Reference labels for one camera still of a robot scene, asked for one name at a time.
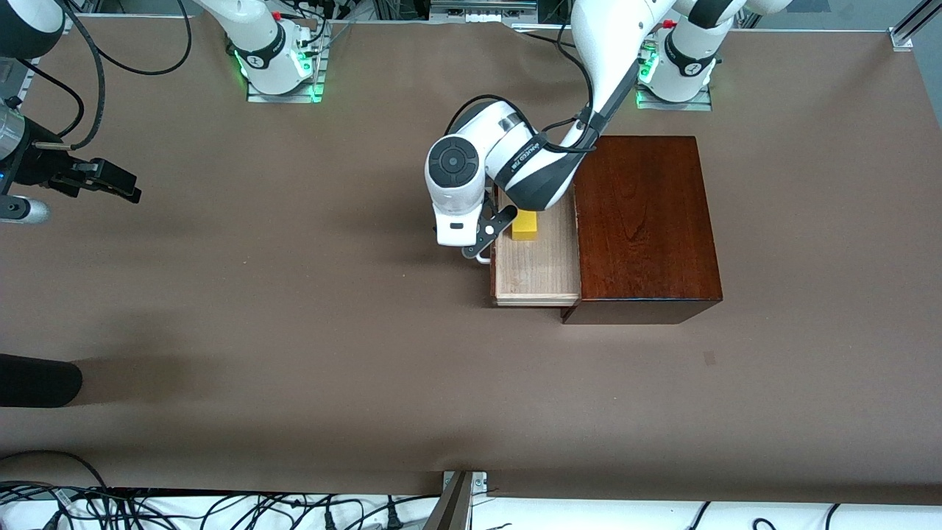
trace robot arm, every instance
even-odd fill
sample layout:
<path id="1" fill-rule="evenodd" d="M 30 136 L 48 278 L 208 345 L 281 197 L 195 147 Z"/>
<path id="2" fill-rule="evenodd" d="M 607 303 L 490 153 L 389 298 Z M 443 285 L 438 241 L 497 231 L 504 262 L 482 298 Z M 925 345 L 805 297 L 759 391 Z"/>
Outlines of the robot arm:
<path id="1" fill-rule="evenodd" d="M 716 54 L 744 6 L 760 15 L 776 13 L 791 0 L 677 0 L 684 15 L 671 31 L 658 35 L 659 60 L 642 83 L 670 102 L 689 101 L 709 83 Z"/>
<path id="2" fill-rule="evenodd" d="M 489 221 L 478 217 L 486 177 L 523 209 L 542 211 L 560 200 L 579 163 L 634 88 L 637 51 L 673 3 L 576 1 L 572 33 L 591 84 L 591 102 L 559 146 L 504 101 L 474 106 L 461 116 L 426 160 L 439 244 L 469 250 L 496 239 L 498 234 L 479 229 Z"/>
<path id="3" fill-rule="evenodd" d="M 309 28 L 285 19 L 276 21 L 262 0 L 194 2 L 209 11 L 225 30 L 242 72 L 258 91 L 283 94 L 313 74 Z"/>

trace wood grain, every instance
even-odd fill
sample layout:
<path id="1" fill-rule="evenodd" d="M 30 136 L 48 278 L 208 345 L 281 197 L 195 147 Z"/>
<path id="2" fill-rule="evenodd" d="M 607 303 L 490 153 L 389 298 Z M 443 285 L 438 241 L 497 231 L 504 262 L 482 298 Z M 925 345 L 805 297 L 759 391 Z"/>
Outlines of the wood grain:
<path id="1" fill-rule="evenodd" d="M 668 303 L 722 300 L 696 139 L 604 137 L 597 147 L 575 179 L 580 307 L 657 301 L 637 306 L 637 320 L 630 306 L 605 323 L 662 323 L 662 310 L 676 323 L 692 315 Z"/>
<path id="2" fill-rule="evenodd" d="M 498 195 L 500 207 L 510 204 Z M 510 230 L 495 241 L 494 293 L 498 306 L 569 307 L 579 298 L 579 259 L 573 195 L 538 214 L 534 241 L 515 241 Z"/>

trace table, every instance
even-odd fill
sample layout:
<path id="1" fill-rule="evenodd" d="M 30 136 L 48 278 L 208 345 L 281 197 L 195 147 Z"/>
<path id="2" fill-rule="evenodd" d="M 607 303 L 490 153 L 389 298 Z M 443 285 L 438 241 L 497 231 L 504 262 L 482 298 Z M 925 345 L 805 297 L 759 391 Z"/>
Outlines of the table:
<path id="1" fill-rule="evenodd" d="M 183 46 L 178 19 L 89 31 L 142 68 Z M 3 451 L 73 450 L 114 486 L 405 493 L 474 468 L 504 494 L 942 499 L 942 135 L 886 35 L 734 32 L 713 112 L 625 106 L 610 134 L 697 138 L 725 300 L 597 327 L 490 307 L 422 179 L 468 97 L 536 124 L 581 105 L 552 46 L 356 25 L 323 104 L 269 106 L 241 101 L 213 21 L 194 32 L 173 75 L 106 65 L 81 154 L 138 174 L 141 204 L 23 190 L 53 219 L 0 230 L 0 346 L 89 379 L 86 405 L 0 410 Z M 75 35 L 41 65 L 91 99 Z M 24 108 L 73 113 L 39 81 Z M 23 465 L 3 471 L 87 480 Z"/>

